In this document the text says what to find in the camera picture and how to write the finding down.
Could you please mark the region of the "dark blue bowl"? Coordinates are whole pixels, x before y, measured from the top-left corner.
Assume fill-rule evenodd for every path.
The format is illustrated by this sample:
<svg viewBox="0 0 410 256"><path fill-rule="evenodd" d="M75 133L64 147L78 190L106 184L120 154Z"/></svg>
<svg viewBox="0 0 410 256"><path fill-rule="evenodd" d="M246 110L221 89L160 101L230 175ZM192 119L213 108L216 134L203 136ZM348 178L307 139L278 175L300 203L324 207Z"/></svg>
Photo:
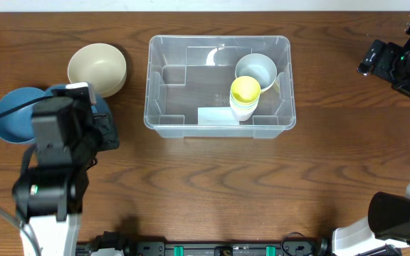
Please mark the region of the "dark blue bowl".
<svg viewBox="0 0 410 256"><path fill-rule="evenodd" d="M52 96L53 95L52 90L65 89L65 87L66 87L66 84L58 84L58 85L50 86L45 91L44 95L45 96ZM96 100L97 100L96 104L91 107L93 114L100 113L100 114L107 114L107 115L111 116L112 113L111 113L110 108L109 108L108 104L106 103L106 101L100 95L96 95Z"/></svg>
<svg viewBox="0 0 410 256"><path fill-rule="evenodd" d="M0 100L0 114L44 95L43 90L35 87L21 87L13 90ZM33 106L29 105L0 119L0 138L2 140L12 144L32 144L35 142L31 124Z"/></svg>

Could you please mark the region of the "cream bowl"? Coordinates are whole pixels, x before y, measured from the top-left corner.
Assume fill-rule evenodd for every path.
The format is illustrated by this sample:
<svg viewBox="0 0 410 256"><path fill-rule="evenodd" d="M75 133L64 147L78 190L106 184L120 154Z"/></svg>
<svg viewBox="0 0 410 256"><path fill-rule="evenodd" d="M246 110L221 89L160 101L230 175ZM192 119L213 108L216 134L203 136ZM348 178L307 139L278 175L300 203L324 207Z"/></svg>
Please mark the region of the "cream bowl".
<svg viewBox="0 0 410 256"><path fill-rule="evenodd" d="M126 82L127 62L123 53L106 43L82 47L70 59L67 68L71 83L88 82L101 97L119 92Z"/></svg>

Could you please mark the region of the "yellow small bowl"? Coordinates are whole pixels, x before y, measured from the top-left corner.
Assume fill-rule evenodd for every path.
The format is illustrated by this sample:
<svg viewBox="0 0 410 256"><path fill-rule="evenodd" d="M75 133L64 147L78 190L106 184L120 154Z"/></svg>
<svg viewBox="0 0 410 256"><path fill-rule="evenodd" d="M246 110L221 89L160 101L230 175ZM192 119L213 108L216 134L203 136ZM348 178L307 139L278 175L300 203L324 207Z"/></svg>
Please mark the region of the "yellow small bowl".
<svg viewBox="0 0 410 256"><path fill-rule="evenodd" d="M261 89L261 94L265 93L265 92L270 92L270 91L275 91L277 93L280 92L280 82L279 80L274 80L272 85L262 88Z"/></svg>

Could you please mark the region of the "grey-blue small bowl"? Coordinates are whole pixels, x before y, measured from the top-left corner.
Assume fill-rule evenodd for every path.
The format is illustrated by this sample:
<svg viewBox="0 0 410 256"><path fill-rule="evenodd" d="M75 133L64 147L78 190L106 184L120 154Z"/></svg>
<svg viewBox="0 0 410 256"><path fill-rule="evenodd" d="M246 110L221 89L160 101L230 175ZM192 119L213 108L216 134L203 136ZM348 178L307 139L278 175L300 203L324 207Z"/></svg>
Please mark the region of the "grey-blue small bowl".
<svg viewBox="0 0 410 256"><path fill-rule="evenodd" d="M241 76L255 78L262 89L272 85L278 72L275 63L268 56L251 53L243 56L236 64L235 77Z"/></svg>

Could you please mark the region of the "yellow cup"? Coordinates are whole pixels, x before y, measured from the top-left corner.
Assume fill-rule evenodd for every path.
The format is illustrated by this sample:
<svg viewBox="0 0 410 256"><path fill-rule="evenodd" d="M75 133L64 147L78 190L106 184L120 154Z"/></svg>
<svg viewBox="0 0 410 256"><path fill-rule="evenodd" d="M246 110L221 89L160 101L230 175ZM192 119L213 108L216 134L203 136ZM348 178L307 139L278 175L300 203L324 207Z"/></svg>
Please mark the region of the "yellow cup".
<svg viewBox="0 0 410 256"><path fill-rule="evenodd" d="M251 106L239 106L239 105L231 105L232 109L235 111L254 111L258 105L251 105Z"/></svg>
<svg viewBox="0 0 410 256"><path fill-rule="evenodd" d="M255 78L241 76L232 82L230 94L235 101L248 105L260 97L261 86Z"/></svg>

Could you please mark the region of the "light blue cup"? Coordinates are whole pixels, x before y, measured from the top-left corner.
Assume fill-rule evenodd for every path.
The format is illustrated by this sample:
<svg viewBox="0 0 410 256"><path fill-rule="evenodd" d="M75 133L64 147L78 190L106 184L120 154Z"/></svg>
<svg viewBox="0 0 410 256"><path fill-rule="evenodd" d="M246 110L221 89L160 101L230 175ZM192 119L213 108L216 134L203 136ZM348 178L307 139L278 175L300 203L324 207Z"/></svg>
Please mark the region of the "light blue cup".
<svg viewBox="0 0 410 256"><path fill-rule="evenodd" d="M255 102L252 102L252 103L230 101L230 104L231 105L239 105L239 106L251 106L251 105L258 105L258 101L255 101Z"/></svg>

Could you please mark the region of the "pink cup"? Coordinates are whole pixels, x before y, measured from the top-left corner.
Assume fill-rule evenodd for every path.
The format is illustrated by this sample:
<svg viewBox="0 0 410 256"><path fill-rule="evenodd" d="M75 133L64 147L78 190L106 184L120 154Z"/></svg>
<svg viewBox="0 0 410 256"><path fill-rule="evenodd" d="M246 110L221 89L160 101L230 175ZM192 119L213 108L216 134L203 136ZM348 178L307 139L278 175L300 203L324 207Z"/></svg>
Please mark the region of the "pink cup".
<svg viewBox="0 0 410 256"><path fill-rule="evenodd" d="M237 121L243 122L243 121L248 120L252 116L253 111L243 111L243 110L231 109L231 113Z"/></svg>

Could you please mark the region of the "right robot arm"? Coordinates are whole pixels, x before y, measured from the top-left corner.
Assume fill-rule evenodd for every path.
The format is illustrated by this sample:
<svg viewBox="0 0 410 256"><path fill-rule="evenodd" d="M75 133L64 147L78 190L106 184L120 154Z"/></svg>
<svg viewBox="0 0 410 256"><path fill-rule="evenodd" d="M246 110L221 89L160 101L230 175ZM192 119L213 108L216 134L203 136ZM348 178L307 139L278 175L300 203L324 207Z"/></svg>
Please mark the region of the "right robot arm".
<svg viewBox="0 0 410 256"><path fill-rule="evenodd" d="M410 98L410 24L404 46L375 40L357 69L391 83L393 90ZM378 192L366 217L334 230L322 240L315 255L400 255L410 247L410 182L403 196Z"/></svg>

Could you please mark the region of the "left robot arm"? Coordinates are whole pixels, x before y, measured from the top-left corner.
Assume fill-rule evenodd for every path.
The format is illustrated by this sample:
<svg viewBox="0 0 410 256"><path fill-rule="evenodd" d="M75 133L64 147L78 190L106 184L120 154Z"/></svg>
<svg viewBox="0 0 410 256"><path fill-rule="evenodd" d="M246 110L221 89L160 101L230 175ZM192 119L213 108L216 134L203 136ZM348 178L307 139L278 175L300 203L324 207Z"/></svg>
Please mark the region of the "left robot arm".
<svg viewBox="0 0 410 256"><path fill-rule="evenodd" d="M55 89L33 106L36 143L12 189L26 255L74 255L88 187L100 151L117 149L112 117L94 113L90 88Z"/></svg>

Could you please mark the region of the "clear plastic storage container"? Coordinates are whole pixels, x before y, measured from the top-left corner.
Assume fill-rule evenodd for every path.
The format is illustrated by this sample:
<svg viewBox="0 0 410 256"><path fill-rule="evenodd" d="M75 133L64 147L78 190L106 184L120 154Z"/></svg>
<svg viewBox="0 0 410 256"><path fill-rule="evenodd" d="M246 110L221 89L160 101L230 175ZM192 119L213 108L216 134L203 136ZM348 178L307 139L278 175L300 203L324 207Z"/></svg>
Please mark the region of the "clear plastic storage container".
<svg viewBox="0 0 410 256"><path fill-rule="evenodd" d="M260 53L276 65L280 92L261 94L237 121L229 104L237 62ZM285 36L156 35L149 42L144 123L163 138L273 139L296 124L290 41Z"/></svg>

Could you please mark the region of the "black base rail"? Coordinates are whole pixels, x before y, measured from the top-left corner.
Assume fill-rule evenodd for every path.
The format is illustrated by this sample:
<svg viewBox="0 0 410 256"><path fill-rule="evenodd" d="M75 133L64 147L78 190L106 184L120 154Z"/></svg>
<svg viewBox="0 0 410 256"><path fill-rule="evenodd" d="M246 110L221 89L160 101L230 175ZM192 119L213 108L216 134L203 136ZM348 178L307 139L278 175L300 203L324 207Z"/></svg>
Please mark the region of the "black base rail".
<svg viewBox="0 0 410 256"><path fill-rule="evenodd" d="M75 256L333 256L328 239L302 235L272 243L210 243L136 241L121 233L105 232L88 243L78 243Z"/></svg>

